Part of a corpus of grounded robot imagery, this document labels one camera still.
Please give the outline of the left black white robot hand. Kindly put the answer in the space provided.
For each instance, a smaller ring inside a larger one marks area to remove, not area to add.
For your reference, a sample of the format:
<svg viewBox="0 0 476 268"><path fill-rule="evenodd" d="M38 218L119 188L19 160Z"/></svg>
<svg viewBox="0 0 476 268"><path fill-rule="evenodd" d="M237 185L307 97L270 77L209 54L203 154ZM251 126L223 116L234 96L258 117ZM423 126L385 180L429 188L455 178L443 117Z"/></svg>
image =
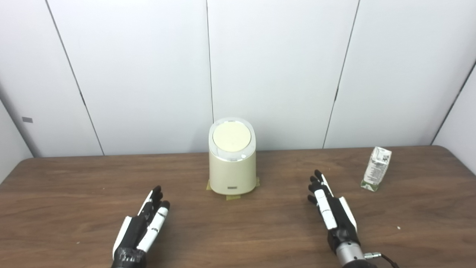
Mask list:
<svg viewBox="0 0 476 268"><path fill-rule="evenodd" d="M147 253L156 240L170 210L163 201L161 186L151 190L137 215L125 217L112 250L113 268L145 268Z"/></svg>

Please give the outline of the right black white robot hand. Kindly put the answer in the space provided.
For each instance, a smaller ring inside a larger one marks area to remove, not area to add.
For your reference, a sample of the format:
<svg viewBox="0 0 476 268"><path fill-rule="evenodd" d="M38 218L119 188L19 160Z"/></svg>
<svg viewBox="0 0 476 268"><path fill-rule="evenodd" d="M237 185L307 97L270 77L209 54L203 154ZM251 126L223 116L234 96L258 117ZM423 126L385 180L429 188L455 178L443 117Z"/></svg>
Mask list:
<svg viewBox="0 0 476 268"><path fill-rule="evenodd" d="M341 244L361 245L357 235L357 224L345 197L335 197L319 170L310 177L308 200L318 208L327 229L327 242L336 253Z"/></svg>

